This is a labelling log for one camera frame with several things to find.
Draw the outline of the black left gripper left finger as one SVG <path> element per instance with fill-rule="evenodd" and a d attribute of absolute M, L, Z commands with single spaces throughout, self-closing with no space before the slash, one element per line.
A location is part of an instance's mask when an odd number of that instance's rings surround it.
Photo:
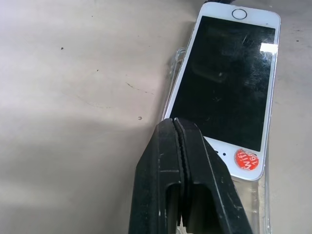
<path fill-rule="evenodd" d="M 135 171 L 128 234 L 176 234 L 191 220 L 191 173 L 184 134 L 190 121 L 167 118 L 154 129 Z"/>

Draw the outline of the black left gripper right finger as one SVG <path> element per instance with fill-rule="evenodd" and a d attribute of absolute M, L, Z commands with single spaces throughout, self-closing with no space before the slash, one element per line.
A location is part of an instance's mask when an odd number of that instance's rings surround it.
<path fill-rule="evenodd" d="M 191 234 L 254 234 L 229 170 L 198 127 L 174 120 L 186 176 L 182 221 Z"/>

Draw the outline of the white smartphone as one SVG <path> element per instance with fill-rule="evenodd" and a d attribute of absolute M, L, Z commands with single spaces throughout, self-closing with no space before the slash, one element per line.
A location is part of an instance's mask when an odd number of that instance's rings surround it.
<path fill-rule="evenodd" d="M 242 180 L 264 173 L 280 25 L 272 11 L 204 3 L 165 112 L 193 122 Z M 240 169 L 238 149 L 256 154 L 258 167 Z"/>

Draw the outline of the clear plastic phone case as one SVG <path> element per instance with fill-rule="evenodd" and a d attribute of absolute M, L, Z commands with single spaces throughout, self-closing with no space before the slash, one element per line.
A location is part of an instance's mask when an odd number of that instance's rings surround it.
<path fill-rule="evenodd" d="M 167 96 L 162 119 L 169 107 L 177 74 L 186 53 L 186 48 L 179 48 L 172 56 L 167 78 Z M 266 152 L 265 168 L 258 181 L 245 181 L 233 178 L 234 185 L 245 209 L 248 221 L 254 234 L 273 234 L 270 221 L 270 193 L 269 193 L 269 153 Z"/>

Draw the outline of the red round sticker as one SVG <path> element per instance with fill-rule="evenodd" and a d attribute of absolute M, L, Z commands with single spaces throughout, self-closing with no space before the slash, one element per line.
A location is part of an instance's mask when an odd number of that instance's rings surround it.
<path fill-rule="evenodd" d="M 256 154 L 238 149 L 234 155 L 235 162 L 240 169 L 252 171 L 259 165 L 259 159 Z"/>

